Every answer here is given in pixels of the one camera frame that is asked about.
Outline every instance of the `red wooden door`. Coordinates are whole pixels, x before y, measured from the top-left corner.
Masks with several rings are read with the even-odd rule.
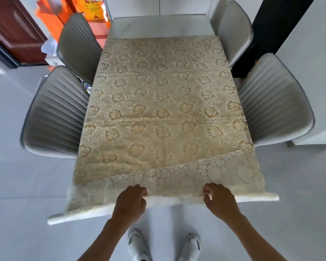
[[[0,44],[22,65],[46,63],[47,40],[19,0],[0,0]]]

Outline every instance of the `slipper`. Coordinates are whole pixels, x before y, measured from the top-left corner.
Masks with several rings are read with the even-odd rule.
[[[179,261],[197,261],[200,255],[200,239],[195,234],[189,234],[186,243],[183,246],[183,251],[179,258]]]
[[[133,261],[152,261],[145,241],[138,230],[134,230],[128,236],[128,250]]]

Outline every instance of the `yellow package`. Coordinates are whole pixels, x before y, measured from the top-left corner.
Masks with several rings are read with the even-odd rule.
[[[77,12],[83,14],[87,21],[104,22],[104,13],[101,1],[97,0],[73,0]]]

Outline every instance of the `white shoe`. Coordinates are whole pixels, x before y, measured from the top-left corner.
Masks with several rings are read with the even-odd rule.
[[[145,241],[138,230],[134,230],[128,236],[128,249],[133,261],[152,261]]]
[[[197,261],[198,256],[200,255],[200,246],[199,237],[190,234],[183,246],[183,252],[181,253],[179,261]]]

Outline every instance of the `gray tile floor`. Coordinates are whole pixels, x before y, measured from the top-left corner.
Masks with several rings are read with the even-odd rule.
[[[23,89],[0,77],[0,260],[74,261],[109,216],[47,225],[48,216],[66,205],[75,161],[36,156],[19,145],[33,84],[45,72],[38,70],[24,73],[29,82]],[[277,144],[256,152],[266,189],[280,201],[245,202],[240,209],[288,260],[326,260],[326,146]],[[190,232],[202,241],[199,261],[250,260],[235,235],[203,205],[148,209],[136,227],[154,261],[176,260]],[[130,260],[126,235],[112,260]]]

